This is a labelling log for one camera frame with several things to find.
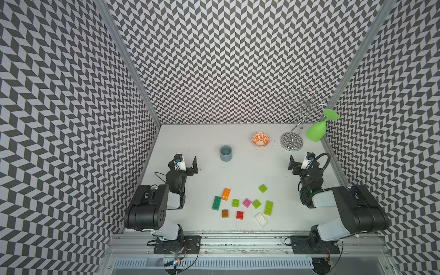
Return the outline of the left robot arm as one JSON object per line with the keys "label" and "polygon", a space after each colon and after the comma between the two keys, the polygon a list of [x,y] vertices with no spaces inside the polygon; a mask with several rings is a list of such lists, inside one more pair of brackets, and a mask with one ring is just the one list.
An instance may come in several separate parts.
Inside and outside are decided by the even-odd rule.
{"label": "left robot arm", "polygon": [[186,181],[198,174],[197,158],[187,166],[184,156],[176,154],[168,163],[169,171],[157,186],[137,187],[124,215],[124,226],[135,231],[147,231],[166,244],[182,246],[181,225],[166,218],[168,210],[182,210],[186,201]]}

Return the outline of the dark green long lego brick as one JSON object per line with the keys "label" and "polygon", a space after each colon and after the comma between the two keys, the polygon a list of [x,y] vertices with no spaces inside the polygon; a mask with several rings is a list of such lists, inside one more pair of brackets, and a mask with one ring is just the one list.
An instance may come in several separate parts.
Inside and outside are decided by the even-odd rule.
{"label": "dark green long lego brick", "polygon": [[215,196],[212,209],[218,211],[220,209],[221,201],[222,201],[221,197]]}

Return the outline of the lime square lego brick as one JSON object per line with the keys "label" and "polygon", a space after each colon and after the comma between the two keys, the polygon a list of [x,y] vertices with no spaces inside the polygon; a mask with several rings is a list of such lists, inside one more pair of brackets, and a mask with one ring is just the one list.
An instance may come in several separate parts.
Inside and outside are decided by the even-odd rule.
{"label": "lime square lego brick", "polygon": [[238,208],[239,207],[239,200],[238,199],[234,199],[232,201],[232,206]]}
{"label": "lime square lego brick", "polygon": [[258,199],[256,199],[252,202],[252,205],[255,209],[258,209],[261,206],[261,202]]}
{"label": "lime square lego brick", "polygon": [[268,190],[268,188],[264,184],[259,186],[258,189],[260,190],[261,193],[265,193]]}

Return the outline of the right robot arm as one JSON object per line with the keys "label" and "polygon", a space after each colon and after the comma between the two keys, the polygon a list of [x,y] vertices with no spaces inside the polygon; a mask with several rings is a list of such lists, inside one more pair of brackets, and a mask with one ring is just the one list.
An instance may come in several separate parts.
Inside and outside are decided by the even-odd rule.
{"label": "right robot arm", "polygon": [[334,207],[338,217],[314,225],[307,236],[290,237],[295,253],[318,254],[338,251],[338,241],[358,233],[388,229],[390,220],[379,202],[364,185],[323,188],[324,172],[330,164],[328,153],[306,154],[303,162],[290,156],[288,170],[298,175],[299,198],[309,209]]}

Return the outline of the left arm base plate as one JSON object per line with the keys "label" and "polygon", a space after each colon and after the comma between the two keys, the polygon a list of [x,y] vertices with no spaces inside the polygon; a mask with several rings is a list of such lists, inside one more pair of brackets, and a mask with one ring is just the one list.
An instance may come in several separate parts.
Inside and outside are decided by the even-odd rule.
{"label": "left arm base plate", "polygon": [[200,251],[201,236],[184,236],[175,241],[157,240],[154,246],[154,254],[189,254],[196,255]]}

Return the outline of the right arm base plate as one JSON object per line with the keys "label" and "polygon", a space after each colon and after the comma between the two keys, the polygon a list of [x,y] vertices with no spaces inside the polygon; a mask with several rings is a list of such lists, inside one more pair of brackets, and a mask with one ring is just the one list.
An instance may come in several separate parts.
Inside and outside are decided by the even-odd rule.
{"label": "right arm base plate", "polygon": [[291,247],[294,254],[339,254],[337,242],[325,242],[308,236],[290,236]]}

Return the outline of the lime long lego brick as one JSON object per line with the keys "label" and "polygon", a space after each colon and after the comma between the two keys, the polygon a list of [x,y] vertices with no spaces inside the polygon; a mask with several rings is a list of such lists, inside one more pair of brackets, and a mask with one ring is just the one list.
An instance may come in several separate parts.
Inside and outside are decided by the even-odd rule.
{"label": "lime long lego brick", "polygon": [[272,201],[266,201],[265,209],[264,209],[264,215],[271,216],[273,211],[273,202]]}

